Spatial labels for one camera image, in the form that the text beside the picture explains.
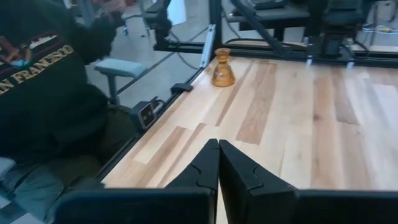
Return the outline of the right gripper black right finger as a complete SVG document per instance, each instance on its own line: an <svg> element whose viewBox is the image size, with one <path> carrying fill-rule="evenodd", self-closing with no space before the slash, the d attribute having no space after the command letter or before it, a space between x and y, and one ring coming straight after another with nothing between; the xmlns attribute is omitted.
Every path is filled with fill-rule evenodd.
<svg viewBox="0 0 398 224"><path fill-rule="evenodd" d="M229 224L291 224L297 189L226 140L220 140L220 186Z"/></svg>

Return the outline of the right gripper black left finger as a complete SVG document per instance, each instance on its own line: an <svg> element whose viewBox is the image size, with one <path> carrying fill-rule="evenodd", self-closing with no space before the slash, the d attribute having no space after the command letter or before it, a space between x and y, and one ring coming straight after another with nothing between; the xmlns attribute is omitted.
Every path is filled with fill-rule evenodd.
<svg viewBox="0 0 398 224"><path fill-rule="evenodd" d="M204 187L218 190L220 145L209 139L186 168L169 183L171 187Z"/></svg>

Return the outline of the amber glass candle holder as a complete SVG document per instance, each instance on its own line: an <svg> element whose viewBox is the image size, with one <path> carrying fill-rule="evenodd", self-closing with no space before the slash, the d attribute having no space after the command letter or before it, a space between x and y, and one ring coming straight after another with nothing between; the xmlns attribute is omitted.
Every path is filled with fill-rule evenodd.
<svg viewBox="0 0 398 224"><path fill-rule="evenodd" d="M215 50L217 65L213 72L211 83L218 87L227 87L235 83L234 73L228 63L231 49L219 48Z"/></svg>

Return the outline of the black edge clamp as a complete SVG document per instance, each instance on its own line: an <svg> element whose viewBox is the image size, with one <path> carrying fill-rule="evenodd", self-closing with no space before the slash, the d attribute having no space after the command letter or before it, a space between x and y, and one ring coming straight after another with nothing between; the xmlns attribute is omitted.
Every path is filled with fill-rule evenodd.
<svg viewBox="0 0 398 224"><path fill-rule="evenodd" d="M181 94L183 92L191 92L193 86L188 83L176 83L170 88L171 94Z"/></svg>

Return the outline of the grey office chair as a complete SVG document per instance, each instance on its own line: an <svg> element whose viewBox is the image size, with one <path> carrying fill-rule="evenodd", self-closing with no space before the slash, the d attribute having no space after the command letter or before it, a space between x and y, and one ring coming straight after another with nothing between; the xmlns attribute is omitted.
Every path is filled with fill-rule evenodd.
<svg viewBox="0 0 398 224"><path fill-rule="evenodd" d="M146 73L147 68L141 63L107 58L96 63L95 70L105 75L108 79L110 103L119 105L119 90L116 86L116 77L127 77L137 80Z"/></svg>

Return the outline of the black support beam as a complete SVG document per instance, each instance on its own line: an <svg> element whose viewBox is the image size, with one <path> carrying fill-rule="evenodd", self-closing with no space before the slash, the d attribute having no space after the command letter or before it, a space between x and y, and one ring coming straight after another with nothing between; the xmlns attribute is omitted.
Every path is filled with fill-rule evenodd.
<svg viewBox="0 0 398 224"><path fill-rule="evenodd" d="M199 54L204 48L203 42L184 42L171 40L172 21L168 18L167 8L172 0L157 0L144 11L143 18L150 30L154 30L154 50L164 52Z"/></svg>

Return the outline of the grey desk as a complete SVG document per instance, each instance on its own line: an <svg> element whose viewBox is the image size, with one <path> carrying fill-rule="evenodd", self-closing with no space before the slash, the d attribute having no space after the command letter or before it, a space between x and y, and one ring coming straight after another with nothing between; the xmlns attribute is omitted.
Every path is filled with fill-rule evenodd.
<svg viewBox="0 0 398 224"><path fill-rule="evenodd" d="M266 29L305 27L310 18L309 12L302 7L287 5L277 9L258 10L256 17ZM227 16L229 23L238 23L240 31L254 30L253 26L235 8Z"/></svg>

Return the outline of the person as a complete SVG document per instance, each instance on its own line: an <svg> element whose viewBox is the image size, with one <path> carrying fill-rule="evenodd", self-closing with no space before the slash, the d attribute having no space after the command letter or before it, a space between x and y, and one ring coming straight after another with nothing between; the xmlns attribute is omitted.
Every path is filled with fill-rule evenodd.
<svg viewBox="0 0 398 224"><path fill-rule="evenodd" d="M124 0L101 3L84 26L55 0L0 0L0 157L15 163L0 186L45 223L136 133L86 74L123 24Z"/></svg>

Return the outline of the white strip on frame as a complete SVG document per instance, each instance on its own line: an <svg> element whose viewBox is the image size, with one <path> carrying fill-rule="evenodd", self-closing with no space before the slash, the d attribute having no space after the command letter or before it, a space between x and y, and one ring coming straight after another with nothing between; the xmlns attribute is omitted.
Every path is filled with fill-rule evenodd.
<svg viewBox="0 0 398 224"><path fill-rule="evenodd" d="M210 24L207 29L207 35L203 51L201 55L200 68L206 68L210 62L210 58L213 52L213 44L215 39L215 24Z"/></svg>

